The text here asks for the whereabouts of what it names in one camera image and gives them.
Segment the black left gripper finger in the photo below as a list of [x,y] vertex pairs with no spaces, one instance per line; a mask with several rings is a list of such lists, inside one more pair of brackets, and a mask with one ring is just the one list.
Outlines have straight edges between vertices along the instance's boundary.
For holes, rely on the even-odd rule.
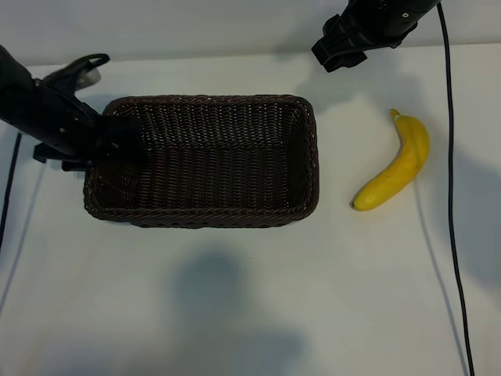
[[143,164],[147,153],[140,136],[118,135],[103,138],[95,149],[93,160]]
[[99,128],[106,137],[140,137],[142,126],[136,117],[101,116]]

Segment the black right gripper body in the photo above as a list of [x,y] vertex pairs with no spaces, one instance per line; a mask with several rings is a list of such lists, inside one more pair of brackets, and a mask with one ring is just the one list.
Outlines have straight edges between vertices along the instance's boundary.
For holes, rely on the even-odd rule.
[[327,73],[352,68],[367,59],[366,51],[390,47],[388,40],[371,35],[355,12],[356,1],[350,1],[342,14],[336,14],[323,25],[323,36],[312,46],[312,53]]

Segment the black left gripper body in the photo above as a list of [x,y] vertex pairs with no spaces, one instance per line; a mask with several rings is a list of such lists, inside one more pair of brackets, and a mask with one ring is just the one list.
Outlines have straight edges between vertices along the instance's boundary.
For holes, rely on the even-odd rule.
[[65,172],[83,172],[96,154],[100,114],[75,96],[30,85],[13,93],[11,125],[40,143],[33,158],[59,161]]

